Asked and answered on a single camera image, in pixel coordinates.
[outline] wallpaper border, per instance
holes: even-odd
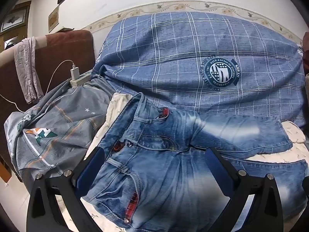
[[[199,0],[164,1],[136,6],[99,19],[98,21],[84,27],[83,30],[88,30],[91,33],[94,33],[101,29],[112,27],[114,24],[125,18],[172,11],[212,12],[220,15],[241,18],[247,21],[261,24],[280,33],[285,38],[302,45],[302,39],[296,36],[293,32],[276,23],[275,21],[260,15],[259,13],[225,3],[205,2]]]

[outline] metal screw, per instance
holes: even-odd
[[[42,178],[42,174],[41,173],[38,173],[37,175],[36,175],[36,179],[38,180],[38,179],[41,179]]]
[[[65,177],[68,177],[68,176],[70,176],[72,174],[72,171],[71,170],[66,170],[66,171],[64,171],[64,173],[63,173],[63,175],[65,176]]]
[[[238,174],[239,174],[240,176],[246,176],[246,175],[247,175],[247,172],[246,172],[245,170],[239,170],[239,171],[238,171]]]
[[[269,174],[267,175],[267,178],[270,179],[270,180],[273,180],[273,175],[272,175],[271,173],[269,173]]]

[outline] white cable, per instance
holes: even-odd
[[[21,111],[21,110],[17,107],[17,104],[16,104],[15,102],[9,101],[9,100],[7,100],[5,97],[3,97],[3,98],[4,98],[7,102],[14,104],[14,105],[16,106],[17,110],[19,110],[21,113],[25,113],[25,112]]]
[[[52,79],[53,79],[53,76],[54,76],[56,70],[59,68],[59,66],[60,66],[61,64],[63,64],[63,63],[66,62],[66,61],[71,61],[72,64],[73,64],[73,66],[75,66],[75,64],[74,64],[74,62],[73,62],[72,60],[64,60],[63,62],[61,62],[61,63],[58,65],[58,67],[55,69],[54,73],[52,74],[52,77],[51,77],[50,82],[49,82],[49,84],[48,84],[46,93],[48,92],[50,83],[51,83],[51,81],[52,81]],[[3,97],[1,94],[0,94],[0,96],[1,96],[2,98],[4,98],[7,102],[14,104],[14,105],[16,106],[17,110],[19,110],[21,113],[25,113],[25,112],[23,112],[22,110],[20,110],[20,109],[17,107],[17,104],[16,104],[15,102],[9,101],[9,100],[6,99],[5,97]]]
[[[46,95],[46,94],[47,94],[47,92],[48,92],[48,89],[49,89],[50,83],[52,82],[52,79],[53,79],[53,76],[54,76],[54,74],[55,74],[56,70],[59,68],[59,66],[60,66],[61,64],[63,64],[63,63],[64,63],[64,62],[66,62],[66,61],[71,61],[71,62],[72,62],[72,64],[74,65],[74,62],[73,62],[72,60],[64,60],[64,61],[62,61],[62,62],[58,65],[58,67],[55,69],[54,73],[52,74],[52,77],[51,77],[50,82],[49,82],[49,84],[48,84],[48,87],[47,87],[47,90],[46,90],[45,95]]]

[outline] blue plaid fabric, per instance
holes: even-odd
[[[235,84],[212,88],[207,83],[203,65],[211,58],[234,62]],[[306,123],[297,44],[234,17],[174,12],[126,18],[103,43],[92,72],[98,75],[117,92],[142,92],[158,107]]]

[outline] blue jeans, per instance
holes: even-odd
[[[276,118],[198,114],[161,109],[143,94],[129,101],[101,140],[106,161],[84,199],[119,227],[131,231],[207,230],[228,203],[205,162],[216,147],[249,175],[275,176],[284,218],[304,208],[305,160],[249,161],[257,153],[291,147]],[[241,227],[252,196],[234,229]]]

